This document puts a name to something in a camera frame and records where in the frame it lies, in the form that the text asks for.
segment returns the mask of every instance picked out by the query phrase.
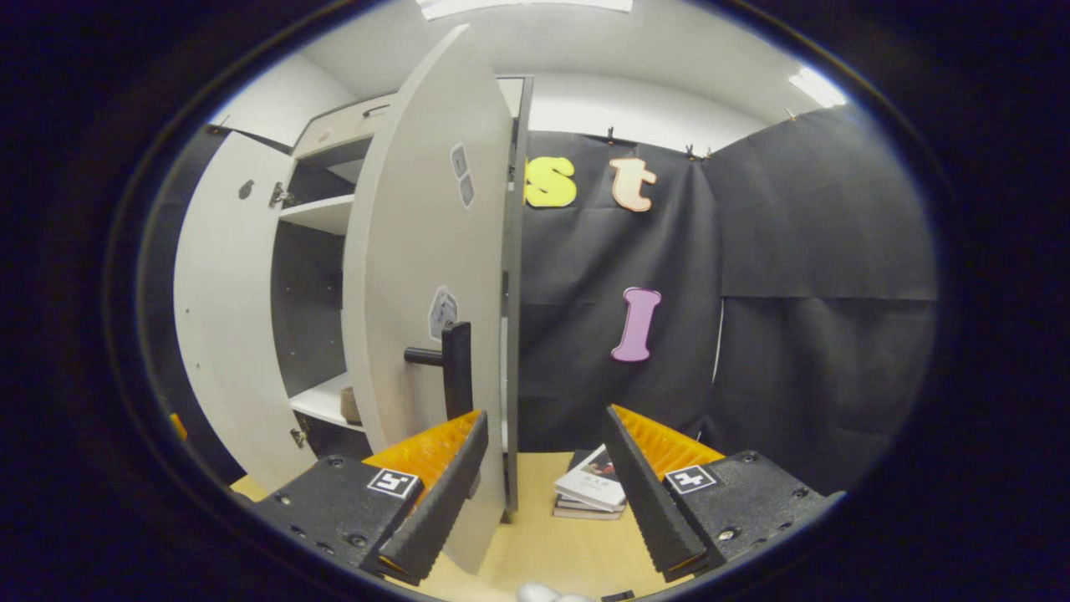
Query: white wall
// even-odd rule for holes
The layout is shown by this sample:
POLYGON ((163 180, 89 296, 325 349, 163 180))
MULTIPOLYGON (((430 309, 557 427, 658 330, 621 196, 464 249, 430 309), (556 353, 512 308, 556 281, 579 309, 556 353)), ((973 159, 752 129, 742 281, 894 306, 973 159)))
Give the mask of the white wall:
POLYGON ((292 146, 309 119, 355 99, 327 72, 296 53, 254 79, 211 123, 218 125, 226 119, 227 127, 292 146))
POLYGON ((613 136, 705 154, 764 129, 749 114, 686 92, 617 77, 536 73, 529 129, 613 136))

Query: pink letter i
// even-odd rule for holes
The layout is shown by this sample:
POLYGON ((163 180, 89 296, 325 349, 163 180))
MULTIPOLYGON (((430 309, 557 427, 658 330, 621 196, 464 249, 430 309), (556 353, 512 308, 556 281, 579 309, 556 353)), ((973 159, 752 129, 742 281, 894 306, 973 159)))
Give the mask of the pink letter i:
POLYGON ((621 344, 611 355, 621 362, 641 362, 651 357, 651 352, 646 349, 646 337, 651 334, 654 308, 661 303, 661 293, 631 287, 625 289, 624 300, 628 305, 628 318, 624 321, 621 344))

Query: ceiling light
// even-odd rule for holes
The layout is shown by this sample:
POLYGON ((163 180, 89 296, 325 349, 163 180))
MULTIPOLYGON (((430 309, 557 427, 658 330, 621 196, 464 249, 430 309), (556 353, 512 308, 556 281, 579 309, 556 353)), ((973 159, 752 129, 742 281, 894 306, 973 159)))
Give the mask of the ceiling light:
POLYGON ((825 108, 847 104, 847 98, 842 92, 837 90, 827 79, 817 75, 816 72, 807 67, 802 67, 798 75, 789 77, 788 81, 806 92, 808 96, 825 108))
POLYGON ((431 20, 476 9, 519 4, 568 4, 630 13, 632 0, 416 0, 416 3, 424 18, 431 20))

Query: drawer handle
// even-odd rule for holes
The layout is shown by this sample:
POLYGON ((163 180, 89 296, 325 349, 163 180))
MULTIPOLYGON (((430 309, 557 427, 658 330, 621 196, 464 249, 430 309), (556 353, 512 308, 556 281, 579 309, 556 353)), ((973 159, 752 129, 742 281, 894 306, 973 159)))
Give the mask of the drawer handle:
POLYGON ((364 111, 364 117, 368 117, 369 114, 371 114, 371 111, 373 111, 373 110, 379 110, 381 108, 386 108, 388 106, 391 106, 391 105, 387 104, 387 105, 379 105, 378 107, 371 107, 368 110, 364 111))

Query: stack of books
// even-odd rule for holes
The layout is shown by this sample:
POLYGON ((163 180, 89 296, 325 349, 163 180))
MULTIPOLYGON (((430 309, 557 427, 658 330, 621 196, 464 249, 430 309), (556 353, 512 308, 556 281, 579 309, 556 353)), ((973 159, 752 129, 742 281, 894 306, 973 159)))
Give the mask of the stack of books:
POLYGON ((554 516, 615 521, 624 512, 624 489, 606 446, 574 453, 568 473, 554 482, 553 490, 557 494, 554 516))

